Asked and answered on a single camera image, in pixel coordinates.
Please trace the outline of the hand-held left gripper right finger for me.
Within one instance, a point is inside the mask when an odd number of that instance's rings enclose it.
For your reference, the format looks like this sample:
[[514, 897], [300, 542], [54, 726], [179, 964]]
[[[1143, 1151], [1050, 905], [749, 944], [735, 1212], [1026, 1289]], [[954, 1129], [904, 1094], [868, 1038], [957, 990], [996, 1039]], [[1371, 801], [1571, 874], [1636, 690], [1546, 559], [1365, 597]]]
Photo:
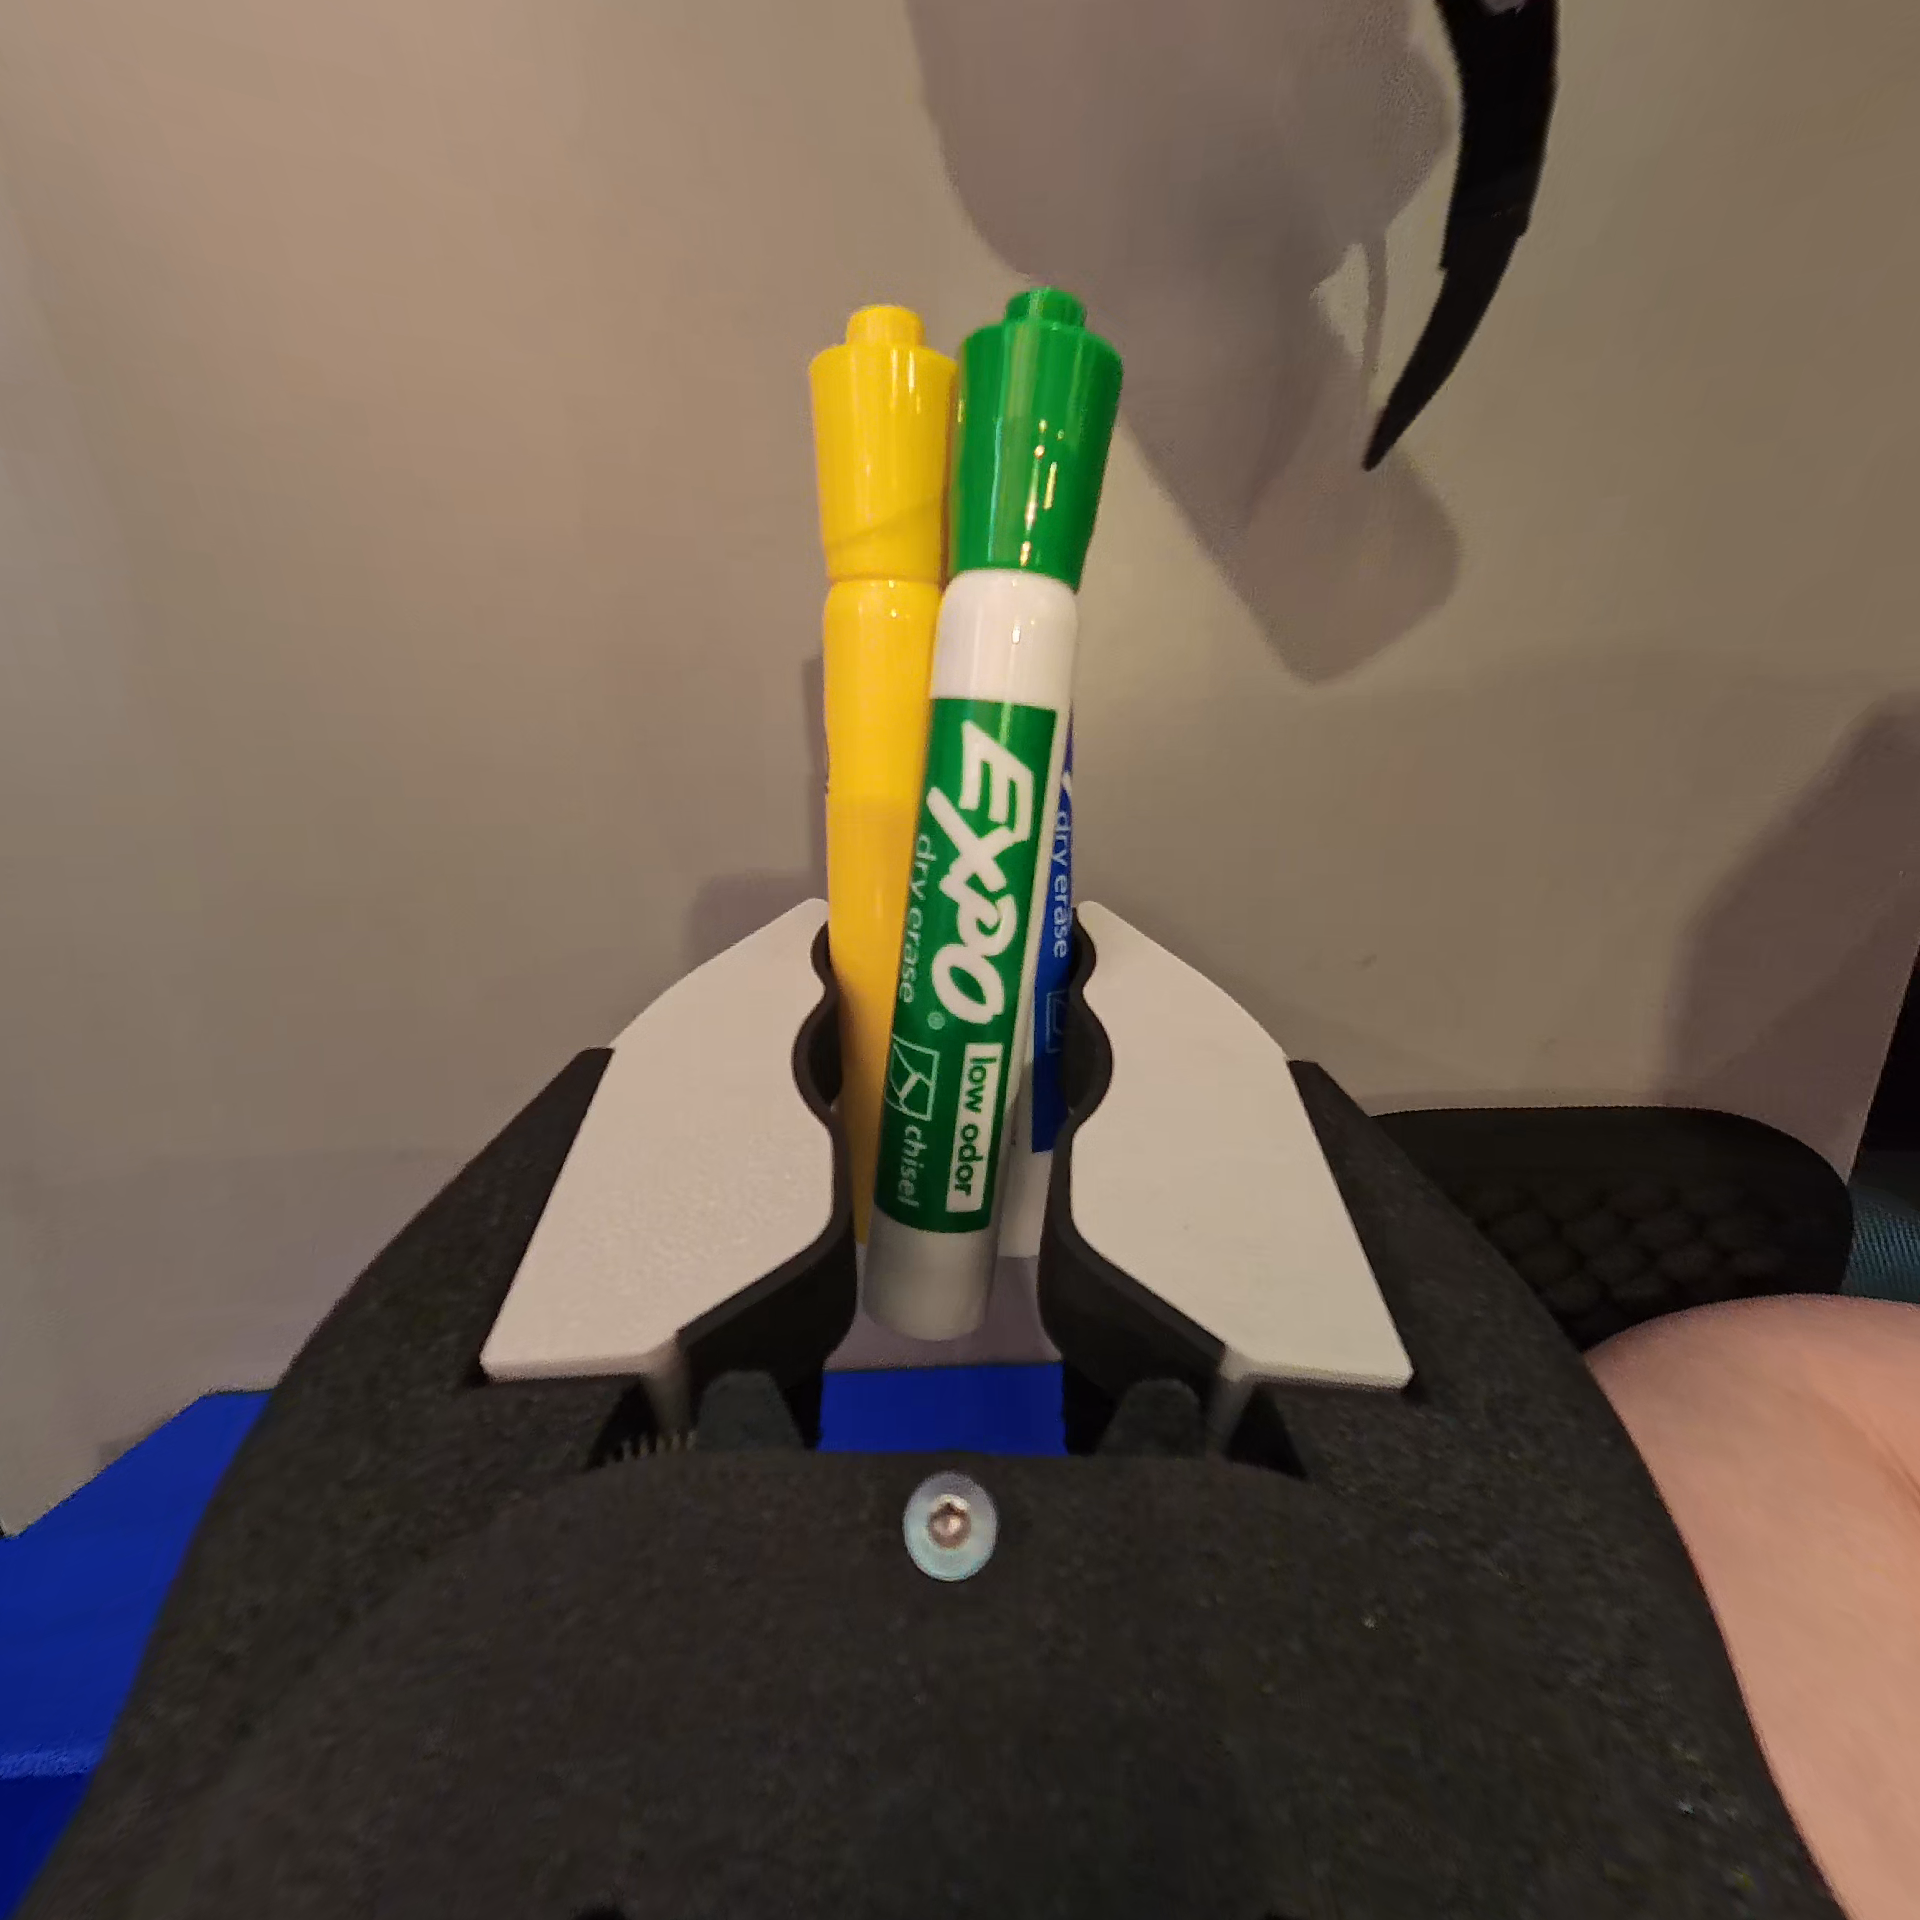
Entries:
[[1145, 1295], [1155, 1374], [1402, 1389], [1415, 1366], [1285, 1046], [1235, 996], [1086, 902], [1088, 1106], [1062, 1129], [1042, 1275]]

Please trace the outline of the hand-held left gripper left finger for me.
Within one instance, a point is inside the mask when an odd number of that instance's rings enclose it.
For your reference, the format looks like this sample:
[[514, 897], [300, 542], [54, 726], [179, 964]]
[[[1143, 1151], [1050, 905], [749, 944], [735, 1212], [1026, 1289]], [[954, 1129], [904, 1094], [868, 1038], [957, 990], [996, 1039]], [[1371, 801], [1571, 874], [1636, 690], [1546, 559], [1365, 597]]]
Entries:
[[853, 1329], [839, 996], [809, 897], [612, 1039], [482, 1346], [492, 1381], [795, 1385]]

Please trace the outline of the blue dry erase marker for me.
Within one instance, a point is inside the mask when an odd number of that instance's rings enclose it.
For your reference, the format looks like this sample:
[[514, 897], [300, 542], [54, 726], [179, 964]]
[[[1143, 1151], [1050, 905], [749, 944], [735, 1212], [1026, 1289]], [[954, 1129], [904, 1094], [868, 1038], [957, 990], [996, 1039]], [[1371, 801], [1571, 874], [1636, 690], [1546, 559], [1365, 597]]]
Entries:
[[1020, 1141], [1035, 1157], [1052, 1153], [1067, 1118], [1065, 1048], [1076, 944], [1074, 766], [1074, 723], [1068, 723], [1038, 914], [1041, 947], [1030, 997], [1033, 1026], [1020, 1121]]

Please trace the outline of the green dry erase marker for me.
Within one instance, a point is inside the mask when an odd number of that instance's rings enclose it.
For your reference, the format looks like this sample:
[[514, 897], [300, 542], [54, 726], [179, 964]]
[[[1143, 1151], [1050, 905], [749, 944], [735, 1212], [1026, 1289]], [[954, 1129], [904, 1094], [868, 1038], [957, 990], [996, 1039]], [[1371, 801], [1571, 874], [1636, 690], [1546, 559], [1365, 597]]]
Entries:
[[991, 1306], [1035, 1060], [1044, 897], [1080, 599], [1125, 365], [1061, 287], [1022, 289], [958, 355], [948, 583], [880, 1085], [862, 1302], [948, 1342]]

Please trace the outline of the yellow marker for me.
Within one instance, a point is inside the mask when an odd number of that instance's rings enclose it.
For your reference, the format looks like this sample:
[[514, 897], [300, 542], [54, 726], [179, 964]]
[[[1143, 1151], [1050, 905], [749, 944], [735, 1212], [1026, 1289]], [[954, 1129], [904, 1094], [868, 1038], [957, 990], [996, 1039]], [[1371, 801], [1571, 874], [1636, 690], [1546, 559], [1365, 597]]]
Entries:
[[809, 368], [822, 547], [828, 955], [854, 1237], [871, 1235], [909, 862], [948, 566], [954, 360], [907, 305], [853, 312]]

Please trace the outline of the person's left forearm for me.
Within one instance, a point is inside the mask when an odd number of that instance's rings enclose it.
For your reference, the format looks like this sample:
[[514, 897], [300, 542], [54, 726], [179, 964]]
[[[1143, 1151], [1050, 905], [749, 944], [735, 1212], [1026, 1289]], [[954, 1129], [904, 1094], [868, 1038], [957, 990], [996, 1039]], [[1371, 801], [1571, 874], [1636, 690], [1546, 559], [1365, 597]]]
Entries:
[[1919, 1913], [1919, 1307], [1692, 1307], [1588, 1368], [1714, 1609], [1838, 1906]]

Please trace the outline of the black padded wrist rest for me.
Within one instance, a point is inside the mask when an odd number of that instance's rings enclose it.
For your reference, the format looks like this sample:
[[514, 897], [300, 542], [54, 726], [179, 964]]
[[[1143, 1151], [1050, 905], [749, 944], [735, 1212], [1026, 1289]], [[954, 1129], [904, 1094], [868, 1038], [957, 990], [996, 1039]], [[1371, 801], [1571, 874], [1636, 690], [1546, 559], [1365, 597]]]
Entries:
[[1844, 1289], [1850, 1190], [1757, 1118], [1608, 1106], [1377, 1120], [1582, 1349], [1692, 1307]]

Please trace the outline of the blue plastic bin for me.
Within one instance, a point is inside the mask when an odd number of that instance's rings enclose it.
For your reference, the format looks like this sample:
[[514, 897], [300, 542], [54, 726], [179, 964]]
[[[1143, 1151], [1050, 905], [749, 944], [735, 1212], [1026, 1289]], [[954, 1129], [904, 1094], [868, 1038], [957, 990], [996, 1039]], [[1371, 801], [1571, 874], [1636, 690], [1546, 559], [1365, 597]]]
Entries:
[[[4, 1540], [4, 1795], [70, 1800], [100, 1763], [188, 1540], [268, 1399], [205, 1393]], [[1062, 1456], [1062, 1366], [832, 1370], [822, 1448]]]

